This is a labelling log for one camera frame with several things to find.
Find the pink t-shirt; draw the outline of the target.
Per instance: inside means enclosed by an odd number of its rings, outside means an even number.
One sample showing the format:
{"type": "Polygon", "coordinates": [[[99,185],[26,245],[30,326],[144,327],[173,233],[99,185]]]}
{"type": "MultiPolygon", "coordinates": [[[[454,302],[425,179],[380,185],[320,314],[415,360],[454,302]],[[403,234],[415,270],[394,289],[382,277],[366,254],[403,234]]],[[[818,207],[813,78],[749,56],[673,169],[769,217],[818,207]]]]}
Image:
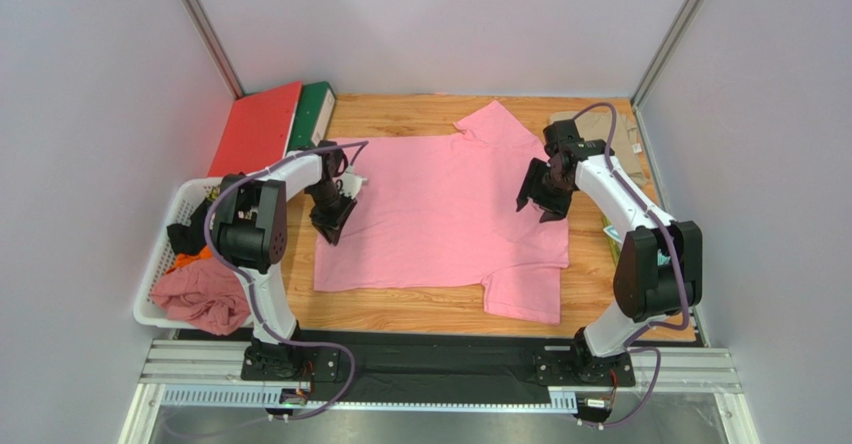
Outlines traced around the pink t-shirt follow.
{"type": "Polygon", "coordinates": [[[487,313],[558,324],[568,226],[516,206],[541,141],[498,102],[455,128],[368,141],[355,164],[367,182],[340,241],[316,244],[315,290],[479,284],[487,313]]]}

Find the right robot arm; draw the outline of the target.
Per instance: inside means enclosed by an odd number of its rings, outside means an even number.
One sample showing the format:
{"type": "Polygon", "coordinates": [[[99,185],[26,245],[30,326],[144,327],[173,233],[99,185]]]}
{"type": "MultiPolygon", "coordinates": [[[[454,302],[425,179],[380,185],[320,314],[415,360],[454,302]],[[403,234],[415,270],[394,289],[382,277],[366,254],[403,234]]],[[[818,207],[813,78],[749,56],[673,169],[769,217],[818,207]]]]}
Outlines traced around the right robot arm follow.
{"type": "Polygon", "coordinates": [[[574,337],[573,378],[596,383],[621,369],[628,348],[652,328],[685,329],[702,297],[702,232],[654,204],[621,167],[609,142],[585,140],[572,119],[544,131],[548,158],[531,160],[517,207],[534,203],[541,222],[567,217],[572,195],[587,194],[621,239],[614,301],[574,337]]]}

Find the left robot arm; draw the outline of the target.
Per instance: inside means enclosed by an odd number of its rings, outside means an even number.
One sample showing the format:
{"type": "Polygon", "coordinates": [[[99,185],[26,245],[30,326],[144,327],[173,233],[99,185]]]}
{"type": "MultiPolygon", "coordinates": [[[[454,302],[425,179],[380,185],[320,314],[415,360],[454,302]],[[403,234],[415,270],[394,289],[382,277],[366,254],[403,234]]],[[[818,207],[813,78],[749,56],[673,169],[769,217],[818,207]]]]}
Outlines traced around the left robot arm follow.
{"type": "Polygon", "coordinates": [[[250,174],[225,175],[205,218],[214,257],[234,272],[251,311],[252,337],[245,349],[244,381],[341,381],[343,352],[302,339],[287,301],[282,265],[288,244],[288,202],[302,192],[314,201],[310,218],[320,237],[335,245],[354,210],[358,189],[345,183],[345,146],[323,141],[295,151],[250,174]]]}

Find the green book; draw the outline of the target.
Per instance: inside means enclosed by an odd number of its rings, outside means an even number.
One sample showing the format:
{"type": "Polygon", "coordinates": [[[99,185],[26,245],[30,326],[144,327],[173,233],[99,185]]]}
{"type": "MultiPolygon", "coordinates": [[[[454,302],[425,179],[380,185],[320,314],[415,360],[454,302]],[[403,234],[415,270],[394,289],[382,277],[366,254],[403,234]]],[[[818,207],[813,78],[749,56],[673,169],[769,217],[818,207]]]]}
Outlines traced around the green book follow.
{"type": "Polygon", "coordinates": [[[607,242],[609,245],[610,253],[615,265],[618,264],[621,255],[621,248],[623,245],[622,239],[618,234],[615,226],[610,222],[610,220],[603,216],[601,218],[603,225],[603,232],[607,237],[607,242]]]}

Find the folded beige t-shirt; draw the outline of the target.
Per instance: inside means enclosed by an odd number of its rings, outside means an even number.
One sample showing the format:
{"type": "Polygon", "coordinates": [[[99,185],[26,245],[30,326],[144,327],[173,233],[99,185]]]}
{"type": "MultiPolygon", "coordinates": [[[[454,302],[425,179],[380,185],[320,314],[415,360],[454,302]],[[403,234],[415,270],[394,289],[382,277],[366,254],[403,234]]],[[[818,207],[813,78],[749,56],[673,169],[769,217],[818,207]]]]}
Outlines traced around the folded beige t-shirt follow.
{"type": "MultiPolygon", "coordinates": [[[[575,120],[577,130],[585,140],[606,141],[611,130],[611,117],[608,109],[589,111],[575,120]]],[[[649,179],[642,169],[637,153],[637,150],[641,149],[638,127],[622,114],[617,115],[611,149],[633,182],[639,187],[645,186],[649,179]]]]}

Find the red binder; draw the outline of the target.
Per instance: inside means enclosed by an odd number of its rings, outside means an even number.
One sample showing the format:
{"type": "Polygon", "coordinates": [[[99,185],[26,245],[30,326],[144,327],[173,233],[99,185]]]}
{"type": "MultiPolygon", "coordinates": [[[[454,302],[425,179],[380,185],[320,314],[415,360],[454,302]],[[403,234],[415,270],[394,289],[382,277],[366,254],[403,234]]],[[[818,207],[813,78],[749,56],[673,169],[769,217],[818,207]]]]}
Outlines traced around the red binder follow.
{"type": "Polygon", "coordinates": [[[302,88],[295,81],[236,100],[207,176],[249,174],[280,160],[302,88]]]}

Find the green binder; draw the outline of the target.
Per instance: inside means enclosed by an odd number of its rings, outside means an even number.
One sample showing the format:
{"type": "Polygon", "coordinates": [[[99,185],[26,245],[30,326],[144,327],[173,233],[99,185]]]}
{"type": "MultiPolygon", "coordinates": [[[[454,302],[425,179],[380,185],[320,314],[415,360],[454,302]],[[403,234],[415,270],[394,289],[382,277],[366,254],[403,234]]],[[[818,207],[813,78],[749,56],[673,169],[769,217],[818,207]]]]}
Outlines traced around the green binder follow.
{"type": "Polygon", "coordinates": [[[328,81],[302,88],[286,152],[314,148],[326,137],[336,105],[336,94],[328,81]]]}

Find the dusty pink garment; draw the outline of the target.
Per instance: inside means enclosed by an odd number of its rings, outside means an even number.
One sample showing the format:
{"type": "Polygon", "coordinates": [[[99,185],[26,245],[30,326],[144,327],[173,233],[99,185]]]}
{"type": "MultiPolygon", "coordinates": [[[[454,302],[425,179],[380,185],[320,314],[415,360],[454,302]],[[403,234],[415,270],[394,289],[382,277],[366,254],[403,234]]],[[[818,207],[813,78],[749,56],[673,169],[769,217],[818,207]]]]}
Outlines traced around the dusty pink garment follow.
{"type": "Polygon", "coordinates": [[[152,301],[171,320],[224,336],[251,316],[237,276],[215,260],[203,260],[162,276],[150,292],[152,301]]]}

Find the orange garment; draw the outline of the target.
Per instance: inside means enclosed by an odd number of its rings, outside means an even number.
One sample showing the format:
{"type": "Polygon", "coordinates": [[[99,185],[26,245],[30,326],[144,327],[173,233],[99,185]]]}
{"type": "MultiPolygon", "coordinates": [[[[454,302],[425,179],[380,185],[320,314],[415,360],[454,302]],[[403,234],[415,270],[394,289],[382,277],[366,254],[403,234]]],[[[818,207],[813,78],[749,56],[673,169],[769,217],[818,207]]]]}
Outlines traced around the orange garment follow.
{"type": "Polygon", "coordinates": [[[174,262],[172,266],[166,271],[166,274],[170,274],[178,269],[189,266],[194,262],[210,259],[211,257],[212,252],[208,246],[203,247],[197,254],[179,253],[175,256],[174,262]]]}

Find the black base mat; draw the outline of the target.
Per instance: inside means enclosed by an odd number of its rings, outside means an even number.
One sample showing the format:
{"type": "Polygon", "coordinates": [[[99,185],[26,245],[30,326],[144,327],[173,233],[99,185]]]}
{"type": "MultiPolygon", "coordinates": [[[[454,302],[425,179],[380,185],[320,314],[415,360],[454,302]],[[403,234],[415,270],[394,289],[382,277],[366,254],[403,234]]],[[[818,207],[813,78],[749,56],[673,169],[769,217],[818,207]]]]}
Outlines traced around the black base mat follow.
{"type": "MultiPolygon", "coordinates": [[[[630,389],[637,380],[628,357],[623,368],[596,383],[575,380],[567,359],[572,339],[473,335],[399,334],[304,330],[303,340],[342,350],[338,382],[305,383],[312,399],[376,404],[543,404],[551,387],[630,389]]],[[[251,338],[235,345],[238,380],[251,338]]]]}

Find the white laundry basket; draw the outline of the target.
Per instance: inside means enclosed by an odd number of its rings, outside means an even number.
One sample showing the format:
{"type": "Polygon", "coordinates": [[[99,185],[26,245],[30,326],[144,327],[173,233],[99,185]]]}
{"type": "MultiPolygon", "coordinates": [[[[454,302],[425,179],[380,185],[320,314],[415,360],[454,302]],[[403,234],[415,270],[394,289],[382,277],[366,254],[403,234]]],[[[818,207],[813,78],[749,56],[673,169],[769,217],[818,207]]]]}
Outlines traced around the white laundry basket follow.
{"type": "Polygon", "coordinates": [[[197,327],[167,317],[167,313],[150,297],[151,290],[159,279],[171,269],[176,258],[167,234],[167,226],[172,224],[189,225],[191,216],[198,206],[221,183],[221,177],[191,179],[182,184],[167,207],[164,223],[159,231],[153,250],[147,260],[145,271],[140,280],[133,305],[133,317],[143,326],[160,329],[191,329],[197,327]]]}

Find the aluminium mounting rail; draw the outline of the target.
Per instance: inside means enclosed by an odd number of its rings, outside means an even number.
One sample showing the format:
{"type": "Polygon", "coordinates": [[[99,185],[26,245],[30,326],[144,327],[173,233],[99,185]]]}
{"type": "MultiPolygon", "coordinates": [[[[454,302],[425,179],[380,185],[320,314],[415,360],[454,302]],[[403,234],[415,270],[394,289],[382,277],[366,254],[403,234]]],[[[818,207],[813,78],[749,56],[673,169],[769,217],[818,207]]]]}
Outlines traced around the aluminium mounting rail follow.
{"type": "Polygon", "coordinates": [[[731,354],[642,341],[591,376],[575,375],[570,339],[310,331],[302,362],[259,371],[249,343],[155,340],[120,439],[245,443],[260,432],[291,442],[558,435],[755,443],[731,354]]]}

